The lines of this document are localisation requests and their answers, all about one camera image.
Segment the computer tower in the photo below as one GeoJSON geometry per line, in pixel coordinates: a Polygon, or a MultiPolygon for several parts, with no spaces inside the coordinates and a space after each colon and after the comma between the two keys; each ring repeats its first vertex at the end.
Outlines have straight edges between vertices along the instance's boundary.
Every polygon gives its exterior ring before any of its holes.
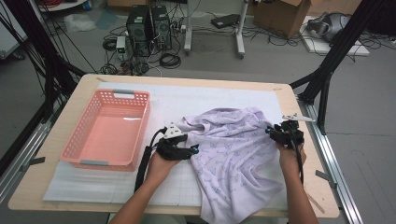
{"type": "Polygon", "coordinates": [[[152,22],[154,25],[154,38],[157,43],[157,49],[171,49],[171,29],[170,20],[165,6],[156,6],[151,8],[152,22]]]}
{"type": "Polygon", "coordinates": [[[148,57],[150,55],[149,43],[153,39],[149,7],[134,5],[126,22],[129,38],[134,56],[148,57]]]}

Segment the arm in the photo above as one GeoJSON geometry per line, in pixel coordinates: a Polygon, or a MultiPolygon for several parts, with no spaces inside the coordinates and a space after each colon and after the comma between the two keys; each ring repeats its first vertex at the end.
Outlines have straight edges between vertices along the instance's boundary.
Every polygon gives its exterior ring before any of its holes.
{"type": "Polygon", "coordinates": [[[177,163],[178,161],[166,161],[155,152],[149,161],[145,182],[114,216],[110,223],[139,223],[152,194],[154,194],[155,190],[169,175],[172,167],[177,163]]]}
{"type": "MultiPolygon", "coordinates": [[[[286,183],[289,224],[317,224],[318,219],[300,181],[296,153],[280,144],[276,145],[280,151],[279,163],[286,183]]],[[[299,149],[304,164],[306,155],[303,146],[299,146],[299,149]]]]}

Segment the white fabric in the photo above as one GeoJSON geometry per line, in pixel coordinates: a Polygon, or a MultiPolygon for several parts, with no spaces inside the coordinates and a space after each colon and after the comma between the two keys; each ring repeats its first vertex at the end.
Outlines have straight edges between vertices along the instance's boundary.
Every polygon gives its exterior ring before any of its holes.
{"type": "Polygon", "coordinates": [[[276,156],[271,125],[257,108],[218,108],[185,117],[187,147],[199,144],[191,164],[203,195],[201,218],[211,224],[239,223],[267,205],[284,185],[257,174],[276,156]]]}

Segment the hand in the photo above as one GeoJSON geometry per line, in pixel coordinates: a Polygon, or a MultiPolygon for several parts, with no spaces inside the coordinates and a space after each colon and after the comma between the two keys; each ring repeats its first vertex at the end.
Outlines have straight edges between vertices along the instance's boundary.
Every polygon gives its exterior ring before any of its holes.
{"type": "MultiPolygon", "coordinates": [[[[280,164],[280,168],[282,169],[283,175],[285,177],[287,176],[298,177],[300,171],[298,168],[296,152],[292,149],[283,147],[279,143],[276,143],[276,146],[280,151],[279,164],[280,164]]],[[[304,164],[306,160],[304,145],[303,144],[299,145],[298,149],[300,150],[301,159],[304,164]]]]}
{"type": "Polygon", "coordinates": [[[149,160],[148,173],[144,184],[150,184],[157,188],[169,175],[171,169],[178,163],[179,161],[167,161],[158,152],[154,152],[149,160]]]}

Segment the pink plastic basket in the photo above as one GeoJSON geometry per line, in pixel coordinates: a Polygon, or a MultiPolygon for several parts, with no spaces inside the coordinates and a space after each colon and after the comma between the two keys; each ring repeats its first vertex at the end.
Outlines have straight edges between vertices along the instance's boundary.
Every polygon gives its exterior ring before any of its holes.
{"type": "Polygon", "coordinates": [[[61,155],[78,168],[134,171],[149,119],[146,91],[98,90],[61,155]]]}

